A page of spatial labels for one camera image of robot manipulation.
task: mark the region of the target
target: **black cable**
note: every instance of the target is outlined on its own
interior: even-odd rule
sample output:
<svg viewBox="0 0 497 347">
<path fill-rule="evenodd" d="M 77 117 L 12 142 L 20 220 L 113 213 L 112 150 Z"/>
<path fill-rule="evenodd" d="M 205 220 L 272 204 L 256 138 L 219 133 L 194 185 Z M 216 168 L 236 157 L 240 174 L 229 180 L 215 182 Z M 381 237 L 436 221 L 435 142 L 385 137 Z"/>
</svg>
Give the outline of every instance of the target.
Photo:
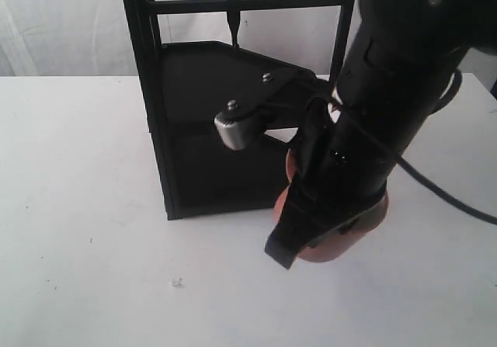
<svg viewBox="0 0 497 347">
<path fill-rule="evenodd" d="M 370 134 L 360 125 L 359 121 L 354 118 L 354 115 L 349 111 L 349 108 L 345 107 L 343 104 L 338 102 L 334 97 L 327 96 L 327 99 L 331 99 L 333 106 L 335 106 L 342 114 L 345 114 L 350 120 L 350 123 L 372 144 L 380 148 L 388 157 L 401 166 L 404 171 L 406 171 L 415 181 L 427 188 L 428 190 L 435 193 L 439 198 L 449 203 L 456 209 L 467 213 L 468 215 L 475 217 L 476 219 L 486 221 L 487 223 L 497 225 L 497 217 L 484 213 L 480 210 L 476 210 L 474 207 L 467 205 L 456 197 L 452 196 L 437 184 L 426 178 L 418 170 L 412 167 L 401 155 L 391 150 L 387 145 L 379 141 L 374 135 Z"/>
<path fill-rule="evenodd" d="M 452 79 L 452 83 L 450 84 L 449 89 L 447 89 L 447 92 L 445 92 L 445 95 L 440 97 L 440 99 L 436 102 L 436 105 L 432 111 L 432 114 L 445 108 L 452 101 L 452 99 L 455 97 L 455 95 L 459 91 L 459 88 L 461 87 L 462 82 L 463 82 L 463 75 L 461 73 L 461 70 L 457 69 L 454 72 L 454 77 Z"/>
</svg>

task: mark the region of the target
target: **white tabletop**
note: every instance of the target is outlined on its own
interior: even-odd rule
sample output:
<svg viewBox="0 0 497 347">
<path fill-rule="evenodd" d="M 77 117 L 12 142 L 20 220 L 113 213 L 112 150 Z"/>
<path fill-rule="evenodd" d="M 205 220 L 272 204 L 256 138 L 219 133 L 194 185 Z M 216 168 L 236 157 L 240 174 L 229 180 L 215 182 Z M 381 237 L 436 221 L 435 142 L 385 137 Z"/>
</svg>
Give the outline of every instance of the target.
<svg viewBox="0 0 497 347">
<path fill-rule="evenodd" d="M 166 221 L 136 77 L 0 78 L 0 126 L 2 347 L 495 345 L 497 227 L 402 170 L 378 229 L 286 271 L 268 210 Z M 497 213 L 497 101 L 473 75 L 406 156 Z"/>
</svg>

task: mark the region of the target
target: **white wall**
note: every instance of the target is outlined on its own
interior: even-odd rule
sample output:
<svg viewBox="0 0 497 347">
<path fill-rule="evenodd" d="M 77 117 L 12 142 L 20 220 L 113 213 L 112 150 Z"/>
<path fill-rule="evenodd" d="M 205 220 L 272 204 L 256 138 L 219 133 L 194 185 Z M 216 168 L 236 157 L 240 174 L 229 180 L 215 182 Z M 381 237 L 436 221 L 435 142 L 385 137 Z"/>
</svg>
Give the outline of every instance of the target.
<svg viewBox="0 0 497 347">
<path fill-rule="evenodd" d="M 134 75 L 122 0 L 0 0 L 0 75 Z M 243 12 L 247 49 L 328 71 L 338 9 Z M 360 19 L 354 16 L 352 34 Z M 223 40 L 224 14 L 160 17 L 162 39 Z M 471 52 L 461 65 L 487 87 L 497 58 Z"/>
</svg>

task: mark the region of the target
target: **black metal panel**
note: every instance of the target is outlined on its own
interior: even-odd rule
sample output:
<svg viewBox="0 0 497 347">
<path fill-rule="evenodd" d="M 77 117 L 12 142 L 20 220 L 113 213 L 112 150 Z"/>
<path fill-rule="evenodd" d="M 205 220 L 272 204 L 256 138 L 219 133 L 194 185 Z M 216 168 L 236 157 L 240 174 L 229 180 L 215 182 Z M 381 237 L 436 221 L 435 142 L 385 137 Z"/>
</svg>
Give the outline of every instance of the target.
<svg viewBox="0 0 497 347">
<path fill-rule="evenodd" d="M 229 151 L 212 119 L 245 80 L 287 64 L 222 43 L 161 45 L 157 14 L 227 12 L 228 5 L 232 12 L 341 5 L 332 60 L 332 72 L 338 72 L 354 0 L 123 2 L 168 219 L 272 206 L 287 184 L 286 149 L 264 137 L 245 151 Z M 297 102 L 302 96 L 298 87 L 283 94 Z"/>
</svg>

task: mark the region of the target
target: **black metal frame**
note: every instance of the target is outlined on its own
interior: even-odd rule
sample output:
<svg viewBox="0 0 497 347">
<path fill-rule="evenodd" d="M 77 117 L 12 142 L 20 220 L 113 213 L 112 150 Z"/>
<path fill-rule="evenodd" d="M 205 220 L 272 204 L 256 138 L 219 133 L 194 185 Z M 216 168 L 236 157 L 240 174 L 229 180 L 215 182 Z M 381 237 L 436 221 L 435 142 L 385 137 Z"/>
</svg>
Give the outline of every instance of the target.
<svg viewBox="0 0 497 347">
<path fill-rule="evenodd" d="M 184 217 L 185 214 L 176 209 L 178 195 L 176 188 L 171 187 L 176 185 L 176 176 L 174 172 L 168 172 L 172 169 L 172 159 L 169 151 L 170 139 L 166 131 L 166 108 L 163 103 L 159 74 L 161 51 L 164 45 L 161 41 L 158 15 L 228 12 L 228 10 L 233 10 L 233 7 L 237 11 L 248 11 L 341 6 L 328 81 L 330 85 L 333 85 L 338 78 L 345 57 L 354 2 L 355 0 L 236 0 L 235 2 L 233 0 L 123 0 L 168 219 Z"/>
</svg>

